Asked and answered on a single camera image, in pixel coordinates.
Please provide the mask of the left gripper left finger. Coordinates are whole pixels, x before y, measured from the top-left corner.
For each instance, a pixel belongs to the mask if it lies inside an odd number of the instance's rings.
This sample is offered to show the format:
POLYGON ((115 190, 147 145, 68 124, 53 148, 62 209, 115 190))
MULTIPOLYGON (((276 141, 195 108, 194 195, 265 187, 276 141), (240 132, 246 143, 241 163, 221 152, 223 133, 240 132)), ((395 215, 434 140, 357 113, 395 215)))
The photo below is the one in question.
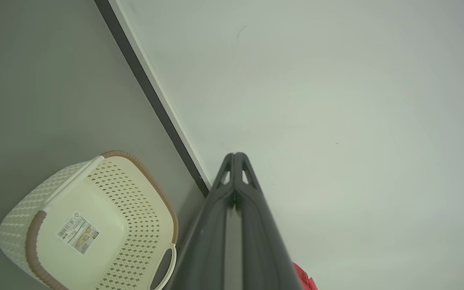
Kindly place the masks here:
POLYGON ((192 223, 166 290, 224 289, 227 214, 234 207, 233 169, 234 153, 229 153, 192 223))

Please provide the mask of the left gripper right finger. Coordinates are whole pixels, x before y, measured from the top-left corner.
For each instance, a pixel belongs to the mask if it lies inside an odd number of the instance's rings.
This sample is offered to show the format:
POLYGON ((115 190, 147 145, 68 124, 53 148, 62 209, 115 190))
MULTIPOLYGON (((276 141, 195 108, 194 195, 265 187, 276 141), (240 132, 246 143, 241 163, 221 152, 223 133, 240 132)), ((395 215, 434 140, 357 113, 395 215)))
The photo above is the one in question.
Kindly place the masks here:
POLYGON ((242 288, 300 290, 291 262, 250 160, 234 154, 234 202, 241 216, 242 288))

